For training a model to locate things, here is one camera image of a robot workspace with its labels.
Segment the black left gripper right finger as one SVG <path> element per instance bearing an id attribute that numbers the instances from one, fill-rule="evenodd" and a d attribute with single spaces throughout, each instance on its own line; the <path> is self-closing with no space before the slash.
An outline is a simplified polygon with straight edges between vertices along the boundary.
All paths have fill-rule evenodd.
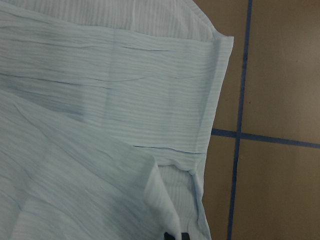
<path id="1" fill-rule="evenodd" d="M 188 233 L 187 232 L 181 233 L 181 240 L 188 240 Z"/>

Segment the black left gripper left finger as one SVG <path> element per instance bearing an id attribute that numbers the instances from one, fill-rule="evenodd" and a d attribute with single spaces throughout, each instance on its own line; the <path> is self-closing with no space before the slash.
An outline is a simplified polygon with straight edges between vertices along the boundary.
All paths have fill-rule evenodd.
<path id="1" fill-rule="evenodd" d="M 169 234 L 168 232 L 164 233 L 164 240 L 175 240 L 175 237 Z"/>

